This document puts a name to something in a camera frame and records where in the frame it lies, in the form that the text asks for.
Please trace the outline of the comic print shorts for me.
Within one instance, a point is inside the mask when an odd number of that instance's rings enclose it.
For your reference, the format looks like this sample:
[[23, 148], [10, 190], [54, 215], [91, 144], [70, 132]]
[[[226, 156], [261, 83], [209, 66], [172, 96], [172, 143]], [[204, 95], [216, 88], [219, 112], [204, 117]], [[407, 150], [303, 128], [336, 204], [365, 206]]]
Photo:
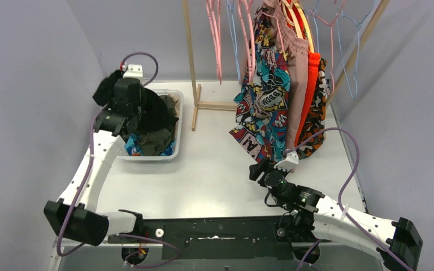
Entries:
[[288, 54], [282, 46], [277, 21], [268, 6], [257, 9], [253, 22], [255, 68], [245, 70], [230, 135], [257, 162], [284, 158], [288, 123], [290, 74]]

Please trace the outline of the thick pink plastic hanger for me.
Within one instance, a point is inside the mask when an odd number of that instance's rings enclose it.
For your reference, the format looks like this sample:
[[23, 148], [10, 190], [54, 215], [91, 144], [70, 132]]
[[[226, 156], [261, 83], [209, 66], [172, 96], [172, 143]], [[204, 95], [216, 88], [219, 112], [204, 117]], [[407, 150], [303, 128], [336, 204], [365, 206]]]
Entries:
[[248, 68], [248, 81], [253, 82], [256, 59], [255, 59], [255, 43], [254, 43], [254, 29], [253, 21], [251, 16], [251, 5], [253, 1], [238, 0], [237, 1], [237, 11], [238, 17], [242, 27], [242, 34], [246, 44], [246, 54], [247, 54], [247, 68]]

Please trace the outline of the olive green shorts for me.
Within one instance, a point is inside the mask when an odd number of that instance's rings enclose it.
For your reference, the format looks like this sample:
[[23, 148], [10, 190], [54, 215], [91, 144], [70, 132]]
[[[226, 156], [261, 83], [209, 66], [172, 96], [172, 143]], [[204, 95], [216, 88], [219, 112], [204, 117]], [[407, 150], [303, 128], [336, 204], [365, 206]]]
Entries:
[[175, 129], [179, 121], [177, 104], [178, 100], [173, 95], [158, 95], [150, 92], [141, 125], [134, 134], [138, 136], [152, 134], [175, 139]]

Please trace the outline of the thin blue wire hanger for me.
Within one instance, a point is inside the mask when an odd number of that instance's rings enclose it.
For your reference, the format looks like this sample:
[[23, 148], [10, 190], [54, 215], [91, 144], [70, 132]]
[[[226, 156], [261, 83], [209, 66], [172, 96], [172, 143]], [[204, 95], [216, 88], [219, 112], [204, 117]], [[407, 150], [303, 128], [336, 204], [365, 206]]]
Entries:
[[229, 32], [231, 35], [233, 52], [234, 52], [234, 56], [235, 56], [237, 79], [240, 81], [241, 80], [241, 72], [240, 72], [240, 62], [239, 62], [239, 55], [238, 55], [238, 40], [237, 40], [237, 33], [236, 33], [236, 23], [235, 23], [235, 17], [234, 17], [235, 1], [226, 0], [225, 1], [225, 8], [227, 11]]

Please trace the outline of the turquoise shark print shorts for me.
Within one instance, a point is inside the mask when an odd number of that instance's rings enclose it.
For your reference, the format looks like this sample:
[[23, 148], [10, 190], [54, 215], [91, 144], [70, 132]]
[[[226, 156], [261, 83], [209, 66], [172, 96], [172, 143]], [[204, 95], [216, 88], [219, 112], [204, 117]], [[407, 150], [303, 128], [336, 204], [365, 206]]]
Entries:
[[125, 144], [129, 156], [170, 156], [174, 153], [176, 141], [162, 135], [131, 135]]

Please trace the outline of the thin pink wire hanger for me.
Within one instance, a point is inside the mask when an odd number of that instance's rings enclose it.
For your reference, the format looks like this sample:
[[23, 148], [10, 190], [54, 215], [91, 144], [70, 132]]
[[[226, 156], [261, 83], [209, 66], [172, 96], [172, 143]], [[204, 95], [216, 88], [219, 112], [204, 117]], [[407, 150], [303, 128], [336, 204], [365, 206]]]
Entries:
[[215, 49], [216, 49], [216, 68], [220, 84], [222, 83], [222, 42], [221, 42], [221, 0], [210, 1], [211, 4], [211, 16], [215, 34]]

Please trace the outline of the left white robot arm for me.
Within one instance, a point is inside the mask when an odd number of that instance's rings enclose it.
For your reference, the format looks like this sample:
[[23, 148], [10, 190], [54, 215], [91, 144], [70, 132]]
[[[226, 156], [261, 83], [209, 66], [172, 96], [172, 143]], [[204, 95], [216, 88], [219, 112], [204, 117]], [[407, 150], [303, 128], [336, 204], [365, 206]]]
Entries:
[[120, 78], [97, 115], [89, 147], [74, 177], [58, 200], [48, 201], [44, 215], [58, 240], [100, 245], [109, 235], [123, 233], [131, 241], [144, 235], [144, 224], [130, 211], [97, 213], [98, 199], [114, 160], [124, 152], [124, 138], [136, 129], [146, 102], [137, 78]]

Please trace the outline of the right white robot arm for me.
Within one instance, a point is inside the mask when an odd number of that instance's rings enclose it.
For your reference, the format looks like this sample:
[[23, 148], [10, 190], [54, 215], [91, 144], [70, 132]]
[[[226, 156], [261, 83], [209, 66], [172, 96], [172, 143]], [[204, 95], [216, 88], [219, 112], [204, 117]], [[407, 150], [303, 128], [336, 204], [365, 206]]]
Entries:
[[414, 223], [390, 220], [343, 205], [310, 187], [288, 182], [292, 166], [264, 159], [249, 167], [249, 178], [267, 189], [266, 198], [291, 215], [286, 231], [309, 241], [313, 237], [360, 250], [389, 270], [417, 270], [423, 240]]

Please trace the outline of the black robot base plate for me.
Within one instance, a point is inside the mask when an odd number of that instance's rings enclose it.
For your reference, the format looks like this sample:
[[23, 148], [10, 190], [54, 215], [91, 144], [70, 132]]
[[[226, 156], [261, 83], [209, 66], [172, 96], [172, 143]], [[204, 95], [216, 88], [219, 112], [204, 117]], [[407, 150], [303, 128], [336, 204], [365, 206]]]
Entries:
[[273, 257], [291, 260], [305, 250], [300, 245], [315, 242], [315, 237], [303, 230], [291, 229], [289, 216], [189, 218], [144, 220], [139, 232], [142, 237], [157, 239], [163, 230], [165, 246], [162, 259], [255, 259]]

